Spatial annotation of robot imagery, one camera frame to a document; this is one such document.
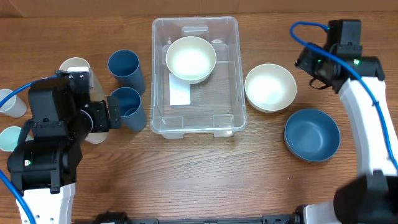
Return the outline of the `cream tall cup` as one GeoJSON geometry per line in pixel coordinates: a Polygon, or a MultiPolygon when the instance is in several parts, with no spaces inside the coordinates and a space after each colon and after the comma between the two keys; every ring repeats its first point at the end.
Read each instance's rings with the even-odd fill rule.
{"type": "Polygon", "coordinates": [[[92,144],[100,144],[108,137],[108,132],[103,133],[89,133],[85,138],[85,141],[88,141],[92,144]]]}
{"type": "Polygon", "coordinates": [[[102,101],[105,98],[105,92],[99,80],[97,79],[91,65],[83,58],[72,57],[64,61],[59,67],[60,70],[68,72],[86,71],[90,73],[90,99],[91,101],[102,101]]]}

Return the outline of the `large cream bowl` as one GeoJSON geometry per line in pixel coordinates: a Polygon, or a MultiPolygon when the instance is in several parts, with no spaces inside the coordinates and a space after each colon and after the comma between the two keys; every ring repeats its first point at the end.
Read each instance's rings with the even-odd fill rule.
{"type": "Polygon", "coordinates": [[[273,113],[292,104],[297,95],[297,84],[286,68],[265,63],[254,67],[247,74],[244,90],[252,107],[273,113]]]}

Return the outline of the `cream tall cup front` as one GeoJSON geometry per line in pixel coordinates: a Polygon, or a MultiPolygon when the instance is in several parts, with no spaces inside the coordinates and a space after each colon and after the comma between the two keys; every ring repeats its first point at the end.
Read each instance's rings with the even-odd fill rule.
{"type": "Polygon", "coordinates": [[[100,144],[108,137],[108,132],[103,133],[89,133],[85,138],[85,141],[88,141],[92,144],[100,144]]]}

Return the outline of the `grey small cup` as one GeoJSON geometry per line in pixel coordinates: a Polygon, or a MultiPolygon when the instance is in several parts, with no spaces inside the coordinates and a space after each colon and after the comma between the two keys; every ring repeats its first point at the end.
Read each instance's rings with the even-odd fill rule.
{"type": "Polygon", "coordinates": [[[17,96],[10,97],[5,104],[1,106],[1,114],[19,118],[27,112],[27,105],[17,96]]]}

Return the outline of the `blue bowl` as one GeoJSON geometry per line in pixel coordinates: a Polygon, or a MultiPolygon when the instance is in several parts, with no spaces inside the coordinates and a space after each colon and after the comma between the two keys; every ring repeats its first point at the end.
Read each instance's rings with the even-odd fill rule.
{"type": "Polygon", "coordinates": [[[289,117],[284,128],[284,141],[287,149],[299,159],[323,162],[338,151],[341,133],[331,116],[307,108],[289,117]]]}

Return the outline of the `mint green small cup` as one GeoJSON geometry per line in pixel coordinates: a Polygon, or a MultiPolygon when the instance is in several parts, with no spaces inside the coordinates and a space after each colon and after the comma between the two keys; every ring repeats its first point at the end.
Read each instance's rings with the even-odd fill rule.
{"type": "Polygon", "coordinates": [[[5,152],[13,152],[17,147],[18,139],[21,133],[18,126],[11,126],[1,132],[0,135],[0,148],[5,152]]]}

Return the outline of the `clear plastic storage bin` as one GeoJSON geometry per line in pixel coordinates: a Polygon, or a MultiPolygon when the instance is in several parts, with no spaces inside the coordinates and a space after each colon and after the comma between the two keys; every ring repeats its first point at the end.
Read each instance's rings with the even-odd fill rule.
{"type": "Polygon", "coordinates": [[[152,23],[150,127],[166,139],[230,137],[247,124],[239,27],[234,17],[152,23]]]}

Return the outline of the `small cream bowl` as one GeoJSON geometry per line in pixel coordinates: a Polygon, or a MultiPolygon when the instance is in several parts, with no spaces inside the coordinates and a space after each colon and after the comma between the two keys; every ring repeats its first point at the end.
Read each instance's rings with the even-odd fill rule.
{"type": "Polygon", "coordinates": [[[217,56],[214,47],[205,39],[186,36],[172,43],[165,62],[177,78],[197,84],[206,80],[215,68],[217,56]]]}

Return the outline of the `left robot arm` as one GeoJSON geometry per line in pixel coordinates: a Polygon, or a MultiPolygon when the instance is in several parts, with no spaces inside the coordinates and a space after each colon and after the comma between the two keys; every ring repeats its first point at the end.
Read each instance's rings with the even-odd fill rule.
{"type": "Polygon", "coordinates": [[[90,72],[57,70],[30,85],[32,118],[7,159],[5,180],[22,223],[71,223],[82,142],[121,127],[118,99],[92,101],[90,82],[90,72]]]}

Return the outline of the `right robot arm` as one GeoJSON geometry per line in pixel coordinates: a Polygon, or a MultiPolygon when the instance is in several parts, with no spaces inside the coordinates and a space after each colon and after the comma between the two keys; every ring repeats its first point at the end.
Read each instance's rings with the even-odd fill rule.
{"type": "Polygon", "coordinates": [[[386,103],[380,60],[363,56],[361,21],[340,19],[319,26],[323,47],[290,35],[304,49],[295,66],[332,88],[340,97],[353,131],[356,179],[335,192],[331,202],[301,205],[291,223],[397,223],[397,136],[386,103]]]}

